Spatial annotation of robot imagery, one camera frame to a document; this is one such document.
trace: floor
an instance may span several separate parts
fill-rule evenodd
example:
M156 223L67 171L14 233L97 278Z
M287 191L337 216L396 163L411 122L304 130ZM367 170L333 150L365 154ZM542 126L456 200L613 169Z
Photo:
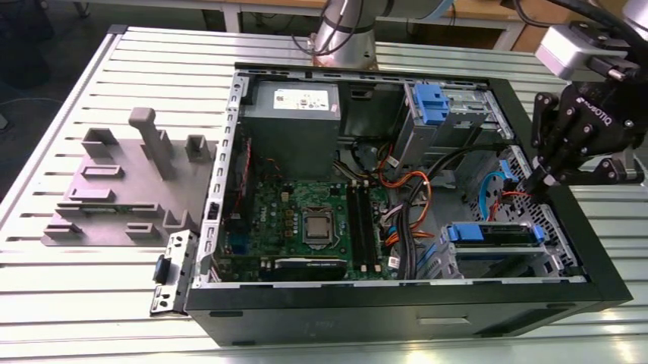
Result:
M218 11L204 13L190 9L93 4L90 12L92 16L81 19L71 2L50 2L46 14L55 36L39 43L51 69L50 81L31 89L17 89L0 81L0 115L10 122L5 129L0 123L0 199L11 188L110 25L206 30L209 24L210 30L225 29ZM411 42L408 25L380 24L377 39ZM316 17L244 15L246 33L307 36L317 26Z

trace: workbench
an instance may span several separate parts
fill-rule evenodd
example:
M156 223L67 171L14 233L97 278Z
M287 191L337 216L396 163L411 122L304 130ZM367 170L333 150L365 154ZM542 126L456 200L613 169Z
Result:
M73 1L81 15L87 16L86 6ZM230 33L241 33L241 14L245 12L305 15L319 17L327 0L86 0L85 3L102 3L117 5L157 6L164 8L189 8L201 10L216 10L224 12L225 27ZM458 27L475 27L502 30L500 38L494 49L510 51L516 44L526 24L518 17L515 10L500 6L499 0L456 0ZM380 21L409 22L412 24L448 25L452 20L452 13L447 11L443 17L436 19L404 19L379 18Z
M157 109L172 139L224 133L234 62L309 64L289 37L114 28L0 205L0 358L87 362L648 362L648 193L577 187L575 195L635 300L522 337L222 350L190 318L149 318L158 247L46 247L90 127L137 137L128 116ZM379 44L383 70L511 80L527 112L556 79L530 54Z

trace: blue cable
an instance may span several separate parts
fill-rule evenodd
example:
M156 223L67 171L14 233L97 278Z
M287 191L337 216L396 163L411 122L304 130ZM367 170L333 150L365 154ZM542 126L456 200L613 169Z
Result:
M487 192L488 183L491 182L492 177L500 177L503 180L506 180L507 175L503 172L491 172L490 174L487 174L487 177L483 180L483 186L479 189L479 210L483 213L484 221L488 220Z

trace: white label sticker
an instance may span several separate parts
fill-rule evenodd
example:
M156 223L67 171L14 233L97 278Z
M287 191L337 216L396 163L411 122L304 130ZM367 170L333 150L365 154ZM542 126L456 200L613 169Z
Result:
M279 89L275 108L284 110L329 110L329 91L317 89Z
M387 266L393 269L399 269L399 266L401 265L401 259L396 258L395 256L389 257L389 260L387 261Z

